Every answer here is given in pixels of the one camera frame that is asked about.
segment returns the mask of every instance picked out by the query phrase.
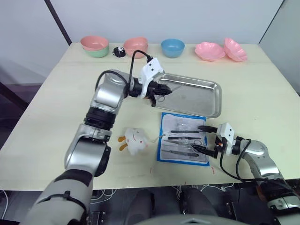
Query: white plush toy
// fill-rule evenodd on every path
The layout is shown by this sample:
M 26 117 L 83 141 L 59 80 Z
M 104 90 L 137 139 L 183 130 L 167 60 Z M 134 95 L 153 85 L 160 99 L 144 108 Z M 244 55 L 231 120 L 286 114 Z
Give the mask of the white plush toy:
M 118 138 L 119 142 L 125 140 L 125 144 L 120 147 L 120 151 L 128 148 L 131 155 L 135 155 L 137 152 L 144 150 L 148 147 L 148 138 L 141 128 L 128 128 L 125 132 L 125 136 Z

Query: pink bowl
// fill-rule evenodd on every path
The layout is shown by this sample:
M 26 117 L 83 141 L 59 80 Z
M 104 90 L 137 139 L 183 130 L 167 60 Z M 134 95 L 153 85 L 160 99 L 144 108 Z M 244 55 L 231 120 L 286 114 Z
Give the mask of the pink bowl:
M 128 54 L 132 57 L 133 52 L 135 50 L 141 50 L 143 52 L 147 52 L 148 40 L 144 37 L 134 37 L 134 38 L 131 38 L 131 39 L 128 39 L 127 41 L 125 41 L 123 46 L 124 46 L 126 54 Z M 141 53 L 135 54 L 136 59 L 139 59 L 142 57 L 144 57 L 144 55 Z
M 224 51 L 234 61 L 241 62 L 248 59 L 247 54 L 241 46 L 231 38 L 225 38 L 224 40 Z
M 197 44 L 195 53 L 202 60 L 211 62 L 218 60 L 226 55 L 224 49 L 220 45 L 211 42 L 202 42 L 200 44 Z
M 108 46 L 108 40 L 101 36 L 86 36 L 80 40 L 82 47 L 88 51 L 98 51 Z

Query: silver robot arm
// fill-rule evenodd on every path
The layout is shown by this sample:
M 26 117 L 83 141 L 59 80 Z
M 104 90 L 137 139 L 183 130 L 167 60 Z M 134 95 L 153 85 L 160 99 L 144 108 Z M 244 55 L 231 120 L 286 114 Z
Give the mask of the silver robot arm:
M 258 183 L 268 201 L 268 207 L 275 215 L 291 214 L 299 222 L 300 198 L 286 183 L 280 170 L 270 158 L 265 144 L 241 137 L 234 139 L 234 129 L 229 123 L 223 123 L 219 127 L 200 126 L 198 128 L 209 133 L 216 133 L 215 148 L 211 151 L 202 146 L 192 146 L 194 149 L 214 158 L 217 158 L 220 151 L 221 157 L 234 154 L 245 159 L 255 178 L 253 181 Z
M 79 126 L 67 150 L 65 172 L 46 187 L 21 222 L 22 225 L 70 225 L 87 222 L 93 178 L 100 176 L 106 169 L 111 151 L 107 142 L 123 99 L 128 94 L 151 98 L 156 93 L 171 93 L 166 85 L 153 81 L 163 71 L 154 58 L 143 67 L 141 78 L 132 79 L 130 84 L 124 82 L 128 80 L 129 74 L 117 70 L 102 73 L 104 81 L 96 87 L 84 123 Z

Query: metal tray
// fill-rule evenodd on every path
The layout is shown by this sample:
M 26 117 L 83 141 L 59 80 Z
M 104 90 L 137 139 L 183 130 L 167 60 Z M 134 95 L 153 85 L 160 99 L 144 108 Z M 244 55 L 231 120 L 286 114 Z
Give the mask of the metal tray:
M 155 96 L 156 107 L 208 118 L 221 114 L 221 87 L 216 82 L 165 74 L 159 83 L 167 84 L 173 93 Z

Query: black cable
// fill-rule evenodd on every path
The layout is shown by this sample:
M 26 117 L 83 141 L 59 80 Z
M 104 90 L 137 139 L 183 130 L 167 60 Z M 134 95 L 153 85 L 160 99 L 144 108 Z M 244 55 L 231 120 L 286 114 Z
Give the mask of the black cable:
M 122 81 L 124 81 L 125 86 L 126 86 L 126 94 L 125 94 L 125 97 L 127 97 L 128 93 L 129 93 L 129 84 L 128 84 L 127 80 L 126 80 L 122 75 L 120 75 L 119 73 L 117 73 L 117 72 L 115 72 L 115 71 L 113 71 L 113 70 L 105 70 L 105 71 L 103 71 L 103 72 L 99 75 L 99 77 L 98 77 L 98 79 L 97 79 L 97 82 L 96 82 L 95 90 L 97 89 L 97 87 L 98 87 L 98 85 L 99 85 L 99 82 L 100 82 L 101 78 L 102 78 L 102 77 L 104 76 L 104 74 L 106 74 L 106 73 L 115 74 L 115 75 L 117 75 L 119 78 L 121 78 Z
M 240 202 L 240 188 L 239 188 L 239 196 L 238 196 L 238 203 Z
M 241 181 L 241 182 L 244 182 L 244 183 L 246 183 L 246 182 L 253 182 L 253 181 L 265 181 L 265 182 L 270 182 L 270 183 L 279 185 L 279 186 L 281 186 L 281 187 L 283 187 L 283 188 L 285 188 L 285 189 L 287 189 L 287 190 L 293 190 L 291 187 L 289 187 L 289 185 L 285 182 L 285 180 L 284 180 L 284 182 L 285 182 L 287 185 L 285 185 L 285 184 L 283 184 L 283 183 L 280 183 L 280 182 L 278 182 L 277 180 L 269 180 L 268 178 L 243 179 L 243 178 L 240 177 L 240 174 L 239 174 L 239 171 L 238 171 L 239 163 L 240 163 L 240 160 L 242 159 L 242 157 L 243 157 L 245 151 L 247 150 L 248 146 L 249 146 L 250 143 L 251 143 L 251 139 L 247 139 L 247 140 L 248 140 L 248 143 L 246 144 L 246 146 L 245 146 L 244 149 L 242 150 L 242 152 L 241 152 L 241 154 L 240 154 L 240 156 L 239 156 L 239 158 L 238 158 L 238 161 L 237 161 L 237 163 L 236 163 L 236 165 L 235 165 L 235 171 L 236 171 L 236 173 L 237 173 L 237 177 L 234 176 L 234 175 L 232 175 L 232 174 L 230 174 L 229 172 L 227 172 L 227 171 L 224 169 L 224 167 L 223 167 L 223 165 L 222 165 L 222 162 L 223 162 L 223 156 L 224 156 L 224 152 L 223 152 L 223 151 L 222 151 L 221 157 L 220 157 L 220 167 L 221 167 L 222 171 L 223 171 L 224 173 L 226 173 L 228 176 L 230 176 L 230 177 L 232 177 L 232 178 L 234 178 L 234 179 L 237 179 L 237 180 L 239 180 L 239 181 Z
M 230 177 L 232 177 L 232 178 L 235 178 L 235 179 L 239 180 L 238 177 L 233 176 L 232 174 L 230 174 L 229 172 L 227 172 L 227 171 L 224 169 L 224 167 L 223 167 L 223 165 L 222 165 L 222 162 L 223 162 L 223 156 L 224 156 L 224 151 L 222 151 L 221 157 L 220 157 L 220 167 L 221 167 L 221 169 L 222 169 L 223 172 L 226 173 L 228 176 L 230 176 Z
M 135 54 L 136 53 L 141 53 L 143 55 L 145 55 L 147 57 L 147 63 L 150 62 L 153 58 L 151 56 L 149 56 L 147 53 L 141 51 L 141 50 L 135 50 L 132 54 L 132 58 L 131 58 L 131 65 L 130 65 L 130 72 L 129 72 L 129 79 L 128 79 L 128 83 L 129 83 L 129 87 L 131 84 L 131 79 L 132 79 L 132 70 L 133 70 L 133 63 L 135 60 Z
M 237 161 L 236 164 L 235 164 L 235 172 L 236 172 L 236 175 L 237 175 L 238 179 L 239 179 L 240 181 L 242 181 L 242 182 L 245 182 L 245 181 L 244 181 L 244 179 L 242 179 L 242 178 L 240 177 L 240 173 L 239 173 L 240 160 L 241 160 L 242 157 L 244 156 L 245 151 L 247 150 L 248 146 L 250 145 L 250 143 L 251 143 L 251 141 L 252 141 L 251 139 L 247 139 L 247 140 L 248 140 L 248 143 L 247 143 L 246 146 L 244 147 L 243 151 L 240 153 L 240 156 L 239 156 L 239 158 L 238 158 L 238 161 Z

